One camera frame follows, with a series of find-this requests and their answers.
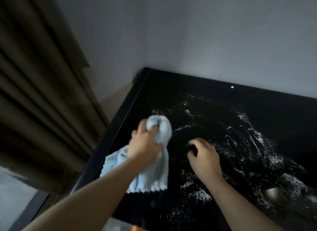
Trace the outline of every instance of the cloth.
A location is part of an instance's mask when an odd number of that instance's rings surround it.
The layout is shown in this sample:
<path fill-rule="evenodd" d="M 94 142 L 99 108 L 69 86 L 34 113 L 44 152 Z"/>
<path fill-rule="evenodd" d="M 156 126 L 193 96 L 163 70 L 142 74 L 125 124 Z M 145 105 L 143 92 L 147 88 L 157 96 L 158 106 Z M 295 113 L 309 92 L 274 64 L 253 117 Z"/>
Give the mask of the cloth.
<path fill-rule="evenodd" d="M 159 129 L 155 136 L 156 143 L 163 144 L 163 150 L 159 153 L 154 163 L 151 163 L 146 169 L 131 182 L 127 193 L 150 192 L 167 189 L 168 178 L 168 151 L 167 145 L 172 137 L 172 126 L 167 117 L 162 115 L 150 116 L 146 122 L 146 128 L 149 130 L 152 126 L 158 125 Z M 113 170 L 128 158 L 129 145 L 109 155 L 101 170 L 100 176 Z"/>

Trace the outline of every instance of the brown curtain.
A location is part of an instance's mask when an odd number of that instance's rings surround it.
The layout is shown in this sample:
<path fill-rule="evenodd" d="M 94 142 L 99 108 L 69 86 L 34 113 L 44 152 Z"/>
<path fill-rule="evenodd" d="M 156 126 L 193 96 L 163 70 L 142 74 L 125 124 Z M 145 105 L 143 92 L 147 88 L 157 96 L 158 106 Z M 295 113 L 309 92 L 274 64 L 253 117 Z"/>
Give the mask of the brown curtain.
<path fill-rule="evenodd" d="M 61 192 L 108 123 L 54 0 L 0 0 L 0 166 Z"/>

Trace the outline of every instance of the cloth fold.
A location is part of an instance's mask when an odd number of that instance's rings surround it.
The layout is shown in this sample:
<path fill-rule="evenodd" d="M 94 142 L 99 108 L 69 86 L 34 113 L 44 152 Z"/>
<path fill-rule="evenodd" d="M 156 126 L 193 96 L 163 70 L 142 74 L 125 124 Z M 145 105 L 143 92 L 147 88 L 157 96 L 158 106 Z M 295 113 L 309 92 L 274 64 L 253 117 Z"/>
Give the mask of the cloth fold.
<path fill-rule="evenodd" d="M 168 179 L 168 151 L 167 145 L 172 137 L 172 126 L 167 117 L 162 115 L 150 116 L 146 122 L 146 128 L 149 130 L 152 126 L 158 125 L 159 129 L 155 136 L 156 143 L 163 144 L 163 150 L 159 153 L 154 163 L 151 163 L 146 169 L 131 182 L 127 193 L 151 192 L 167 189 Z M 109 155 L 101 170 L 100 177 L 110 172 L 128 158 L 129 145 Z"/>

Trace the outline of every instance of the person's left hand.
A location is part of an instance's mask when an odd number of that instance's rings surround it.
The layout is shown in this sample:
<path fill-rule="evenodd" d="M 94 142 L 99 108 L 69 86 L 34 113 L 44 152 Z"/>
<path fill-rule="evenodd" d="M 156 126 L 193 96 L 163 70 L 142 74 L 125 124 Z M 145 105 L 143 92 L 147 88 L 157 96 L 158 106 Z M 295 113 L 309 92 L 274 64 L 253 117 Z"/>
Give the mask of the person's left hand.
<path fill-rule="evenodd" d="M 154 162 L 163 149 L 163 144 L 157 144 L 154 139 L 158 126 L 153 126 L 147 131 L 146 121 L 147 119 L 143 119 L 139 124 L 138 130 L 132 132 L 128 150 L 129 158 L 140 160 L 144 167 Z"/>

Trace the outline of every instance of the bare skin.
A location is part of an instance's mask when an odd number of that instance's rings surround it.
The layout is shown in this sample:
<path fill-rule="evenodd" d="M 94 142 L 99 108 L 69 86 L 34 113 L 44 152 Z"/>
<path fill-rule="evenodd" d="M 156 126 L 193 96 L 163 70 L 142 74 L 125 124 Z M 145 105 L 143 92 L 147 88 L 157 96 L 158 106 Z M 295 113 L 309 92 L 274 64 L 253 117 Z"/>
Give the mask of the bare skin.
<path fill-rule="evenodd" d="M 155 161 L 163 148 L 154 140 L 158 127 L 147 131 L 145 124 L 146 120 L 142 120 L 138 130 L 132 132 L 129 158 L 124 163 L 45 211 L 23 231 L 100 231 L 132 180 Z M 197 157 L 188 153 L 190 164 L 213 195 L 232 231 L 282 230 L 226 183 L 214 146 L 203 139 L 189 143 L 198 149 Z"/>

